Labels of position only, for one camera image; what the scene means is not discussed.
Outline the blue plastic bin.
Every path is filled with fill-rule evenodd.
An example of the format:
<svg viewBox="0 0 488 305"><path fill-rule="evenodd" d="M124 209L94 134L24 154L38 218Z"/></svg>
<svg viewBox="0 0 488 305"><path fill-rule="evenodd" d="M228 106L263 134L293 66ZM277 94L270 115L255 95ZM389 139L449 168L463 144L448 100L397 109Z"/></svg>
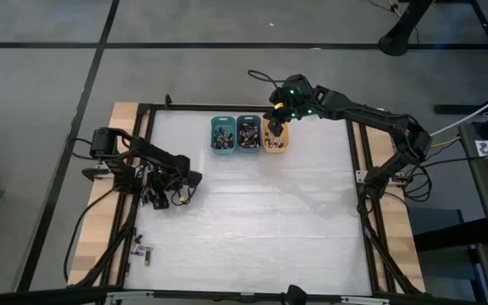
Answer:
<svg viewBox="0 0 488 305"><path fill-rule="evenodd" d="M237 118L236 120L236 132L237 132L237 146L238 148L245 152L245 153L256 153L260 150L262 147L262 130L261 130L261 119L257 115L241 115ZM241 126L246 125L247 127L250 125L256 125L258 127L258 136L257 137L250 137L248 135L248 132L246 132L247 137L248 137L248 142L246 146L241 147L240 146L240 138L241 134L244 133L241 131ZM260 145L259 147L251 147L252 140L258 138L260 140Z"/></svg>

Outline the black crossbeam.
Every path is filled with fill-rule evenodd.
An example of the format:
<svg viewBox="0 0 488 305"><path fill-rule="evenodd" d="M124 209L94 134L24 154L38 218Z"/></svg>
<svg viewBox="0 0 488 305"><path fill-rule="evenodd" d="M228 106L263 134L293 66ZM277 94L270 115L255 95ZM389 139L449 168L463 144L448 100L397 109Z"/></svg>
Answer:
<svg viewBox="0 0 488 305"><path fill-rule="evenodd" d="M0 305L85 305L105 301L108 293L116 291L154 291L153 298L147 299L190 299L213 302L282 302L281 293L244 293L217 291L166 291L166 290L125 290L118 286L81 287L71 286L63 289L45 291L20 291L0 294ZM340 295L308 294L308 302L341 303ZM486 302L470 302L429 295L406 295L388 292L376 293L374 298L388 299L391 305L488 305Z"/></svg>

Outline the silver metal bracket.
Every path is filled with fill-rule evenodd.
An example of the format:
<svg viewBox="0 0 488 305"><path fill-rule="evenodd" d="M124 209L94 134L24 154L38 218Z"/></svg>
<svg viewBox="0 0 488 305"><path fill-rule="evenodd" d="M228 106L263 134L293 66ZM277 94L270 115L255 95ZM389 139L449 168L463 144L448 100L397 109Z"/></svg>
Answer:
<svg viewBox="0 0 488 305"><path fill-rule="evenodd" d="M117 305L122 301L153 298L154 291L116 291L107 294L105 301Z"/></svg>
<svg viewBox="0 0 488 305"><path fill-rule="evenodd" d="M351 305L391 305L388 299L356 296L342 296L341 303Z"/></svg>

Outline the yellow plastic bin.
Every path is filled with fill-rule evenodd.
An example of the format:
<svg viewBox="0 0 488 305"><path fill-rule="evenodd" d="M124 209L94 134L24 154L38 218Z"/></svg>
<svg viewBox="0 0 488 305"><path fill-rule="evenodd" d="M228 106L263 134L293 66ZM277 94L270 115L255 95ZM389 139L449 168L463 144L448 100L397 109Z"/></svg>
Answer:
<svg viewBox="0 0 488 305"><path fill-rule="evenodd" d="M284 153L290 146L289 126L287 123L284 123L284 131L282 132L281 136L278 136L280 138L280 148L277 148L275 146L276 136L273 136L270 133L268 128L268 120L266 119L262 119L262 133L263 133L263 149L267 153ZM270 137L273 142L271 148L267 147L266 139L268 137Z"/></svg>

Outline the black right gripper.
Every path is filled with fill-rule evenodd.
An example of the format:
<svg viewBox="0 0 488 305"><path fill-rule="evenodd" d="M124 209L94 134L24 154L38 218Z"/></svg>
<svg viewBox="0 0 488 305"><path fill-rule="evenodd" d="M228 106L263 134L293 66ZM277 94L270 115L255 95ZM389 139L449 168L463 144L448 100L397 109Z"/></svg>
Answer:
<svg viewBox="0 0 488 305"><path fill-rule="evenodd" d="M318 92L304 75L291 75L285 80L275 80L269 101L273 106L283 103L284 107L268 111L270 133L276 137L281 136L285 122L312 114L323 114L325 108L319 103L317 95Z"/></svg>

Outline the teal plastic bin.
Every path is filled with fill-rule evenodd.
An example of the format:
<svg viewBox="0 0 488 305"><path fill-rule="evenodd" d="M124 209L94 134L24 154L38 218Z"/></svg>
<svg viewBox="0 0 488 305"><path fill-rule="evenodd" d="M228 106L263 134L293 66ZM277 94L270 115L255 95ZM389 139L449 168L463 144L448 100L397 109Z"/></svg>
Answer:
<svg viewBox="0 0 488 305"><path fill-rule="evenodd" d="M226 141L223 141L222 136L220 136L220 149L214 148L214 132L218 131L222 127L228 134L228 139L233 139L233 148L227 148ZM237 132L236 132L236 119L231 116L214 116L210 121L210 147L217 154L231 154L236 148Z"/></svg>

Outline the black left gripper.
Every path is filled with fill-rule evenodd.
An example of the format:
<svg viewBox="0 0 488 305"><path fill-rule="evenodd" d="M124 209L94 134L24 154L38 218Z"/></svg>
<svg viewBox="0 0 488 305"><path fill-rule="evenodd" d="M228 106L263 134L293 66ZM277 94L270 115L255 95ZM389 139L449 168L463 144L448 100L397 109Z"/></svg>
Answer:
<svg viewBox="0 0 488 305"><path fill-rule="evenodd" d="M183 186L197 187L202 181L202 174L191 169L191 161L186 156L175 156L172 163L161 167L159 181L162 187L150 190L154 210L169 208L165 191L178 191Z"/></svg>

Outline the black stand pole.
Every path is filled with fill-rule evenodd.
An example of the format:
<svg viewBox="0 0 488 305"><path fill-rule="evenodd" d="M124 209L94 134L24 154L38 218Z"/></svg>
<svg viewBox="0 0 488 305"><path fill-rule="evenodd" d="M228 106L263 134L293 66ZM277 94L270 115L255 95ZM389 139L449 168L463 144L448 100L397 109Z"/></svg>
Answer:
<svg viewBox="0 0 488 305"><path fill-rule="evenodd" d="M397 23L378 41L378 48L389 56L402 56L408 50L409 38L435 0L408 0L406 10L400 14L397 9L398 0L387 0L390 11L399 17Z"/></svg>

